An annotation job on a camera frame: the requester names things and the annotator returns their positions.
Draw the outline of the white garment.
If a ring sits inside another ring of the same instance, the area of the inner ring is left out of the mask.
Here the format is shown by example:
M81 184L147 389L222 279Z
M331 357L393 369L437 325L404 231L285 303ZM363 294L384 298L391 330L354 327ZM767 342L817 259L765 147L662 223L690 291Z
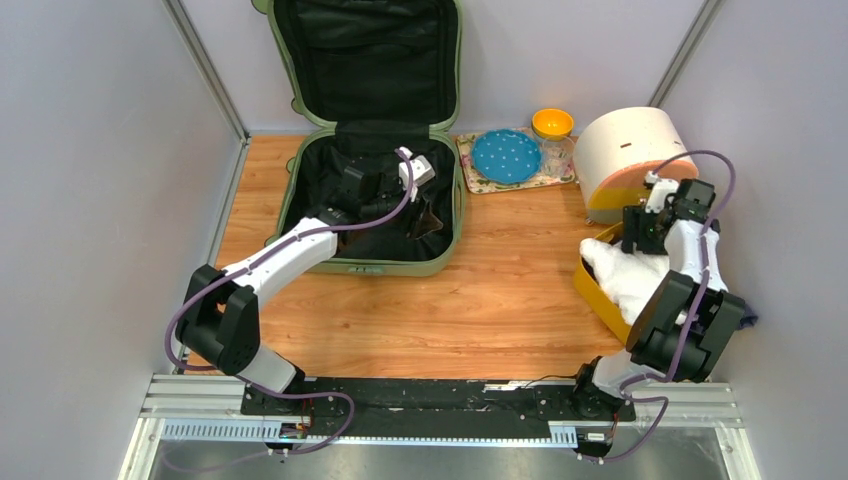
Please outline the white garment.
M594 238L580 242L581 258L593 270L597 284L632 326L669 272L667 255L625 253L622 242Z

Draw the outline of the white and orange drawer cabinet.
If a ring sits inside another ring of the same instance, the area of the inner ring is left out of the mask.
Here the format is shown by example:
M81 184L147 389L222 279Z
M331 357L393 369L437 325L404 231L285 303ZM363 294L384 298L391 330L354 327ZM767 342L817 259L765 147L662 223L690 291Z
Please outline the white and orange drawer cabinet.
M588 219L622 220L622 208L649 194L645 175L686 151L670 116L654 107L618 109L594 120L578 137L572 165Z

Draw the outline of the yellow plastic basin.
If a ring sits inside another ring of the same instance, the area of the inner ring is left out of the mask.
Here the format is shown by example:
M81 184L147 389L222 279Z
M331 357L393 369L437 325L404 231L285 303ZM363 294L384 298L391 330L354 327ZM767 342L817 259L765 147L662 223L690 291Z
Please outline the yellow plastic basin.
M582 240L573 276L578 294L621 344L626 343L631 324L622 313L619 289L609 287L616 275L629 273L635 262L632 254L622 251L623 234L623 224L619 222Z

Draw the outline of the navy blue garment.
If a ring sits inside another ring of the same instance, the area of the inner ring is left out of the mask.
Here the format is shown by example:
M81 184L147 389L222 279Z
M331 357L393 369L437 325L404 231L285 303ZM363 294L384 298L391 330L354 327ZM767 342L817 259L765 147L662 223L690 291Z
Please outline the navy blue garment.
M743 315L741 316L736 329L737 330L744 330L746 328L752 328L758 323L759 318L760 318L760 316L753 309L752 305L749 304L749 303L746 303Z

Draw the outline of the green hard-shell suitcase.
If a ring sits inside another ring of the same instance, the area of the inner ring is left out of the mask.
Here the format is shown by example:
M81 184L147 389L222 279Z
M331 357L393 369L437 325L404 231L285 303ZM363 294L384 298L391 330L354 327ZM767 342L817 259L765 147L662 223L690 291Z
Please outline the green hard-shell suitcase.
M465 196L449 131L459 107L462 11L455 1L258 1L293 89L315 126L289 164L276 235L289 232L338 185L344 169L398 176L396 150L436 172L424 198L444 226L419 239L386 224L341 238L319 270L429 276L461 237Z

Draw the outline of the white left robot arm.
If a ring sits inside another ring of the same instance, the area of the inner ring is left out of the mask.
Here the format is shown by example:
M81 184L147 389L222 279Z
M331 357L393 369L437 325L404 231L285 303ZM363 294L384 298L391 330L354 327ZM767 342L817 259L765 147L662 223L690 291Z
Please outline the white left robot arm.
M263 307L296 278L331 259L349 233L384 226L394 220L413 231L427 214L423 190L436 177L421 156L398 165L399 192L381 197L376 175L347 168L341 184L295 226L244 260L217 269L199 267L186 298L166 328L165 351L184 370L172 343L178 341L205 360L205 369L237 377L267 393L268 403L283 415L304 405L301 370L261 341Z

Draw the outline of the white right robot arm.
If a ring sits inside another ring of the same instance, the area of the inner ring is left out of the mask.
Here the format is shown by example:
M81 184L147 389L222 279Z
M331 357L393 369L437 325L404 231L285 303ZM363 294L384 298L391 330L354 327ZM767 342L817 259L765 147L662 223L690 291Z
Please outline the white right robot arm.
M668 270L635 318L624 349L579 369L569 404L580 418L615 415L636 383L705 380L746 315L745 301L729 291L719 271L713 185L653 173L644 185L649 196L624 207L622 238L613 250L627 259L665 256Z

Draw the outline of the floral placemat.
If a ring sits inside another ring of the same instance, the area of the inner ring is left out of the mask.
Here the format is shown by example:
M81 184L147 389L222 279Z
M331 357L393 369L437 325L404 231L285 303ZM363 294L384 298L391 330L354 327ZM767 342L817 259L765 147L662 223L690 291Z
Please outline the floral placemat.
M541 138L538 137L531 128L529 127L519 127L519 128L505 128L511 130L521 131L523 133L531 136L539 145L541 143ZM562 177L549 177L543 174L540 171L535 174L531 179L512 185L504 185L496 182L492 182L484 179L472 166L471 160L471 148L473 142L485 132L478 133L467 133L461 134L456 137L456 145L460 153L460 165L463 171L464 179L468 190L473 194L489 194L489 193L500 193L511 190L522 190L522 189L533 189L533 188L541 188L548 187L554 185L568 184L572 183L576 180L576 174L573 168L573 161L571 156L570 165L566 171L566 174ZM575 136L570 136L574 141L573 152L577 143L577 138Z

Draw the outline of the blue polka dot plate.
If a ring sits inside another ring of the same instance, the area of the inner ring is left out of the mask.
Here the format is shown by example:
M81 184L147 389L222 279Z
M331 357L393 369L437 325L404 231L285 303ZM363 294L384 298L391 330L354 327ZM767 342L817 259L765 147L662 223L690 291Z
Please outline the blue polka dot plate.
M484 179L512 185L525 182L540 171L542 153L528 134L499 129L485 132L473 142L471 160Z

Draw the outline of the clear drinking glass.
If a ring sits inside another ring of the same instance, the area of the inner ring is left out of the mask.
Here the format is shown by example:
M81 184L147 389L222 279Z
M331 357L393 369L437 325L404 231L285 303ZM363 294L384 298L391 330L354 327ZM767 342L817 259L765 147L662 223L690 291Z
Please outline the clear drinking glass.
M541 172L549 177L562 177L570 165L574 141L570 136L561 139L543 138L540 151L543 156Z

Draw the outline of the small yellow bowl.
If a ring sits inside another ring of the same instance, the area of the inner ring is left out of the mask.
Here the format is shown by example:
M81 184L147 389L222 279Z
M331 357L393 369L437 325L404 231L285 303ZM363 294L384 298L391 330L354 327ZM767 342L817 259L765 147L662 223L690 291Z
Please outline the small yellow bowl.
M543 140L562 141L569 137L575 125L573 117L558 108L536 111L531 119L531 128Z

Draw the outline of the aluminium frame rail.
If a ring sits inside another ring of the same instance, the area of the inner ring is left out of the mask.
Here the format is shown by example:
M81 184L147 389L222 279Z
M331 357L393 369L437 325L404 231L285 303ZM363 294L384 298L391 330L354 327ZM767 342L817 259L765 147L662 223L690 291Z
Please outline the aluminium frame rail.
M241 381L157 375L123 479L755 479L731 388L655 384L636 392L632 422L552 421L542 439L345 437L345 419L250 416Z

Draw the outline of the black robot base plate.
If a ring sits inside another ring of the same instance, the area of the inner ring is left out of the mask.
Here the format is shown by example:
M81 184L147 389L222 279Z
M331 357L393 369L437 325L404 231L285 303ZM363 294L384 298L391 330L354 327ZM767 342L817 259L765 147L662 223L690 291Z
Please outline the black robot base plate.
M240 411L310 421L313 436L438 439L542 439L552 421L632 422L625 405L577 411L568 379L539 381L308 377L288 388L312 399L276 399L248 387Z

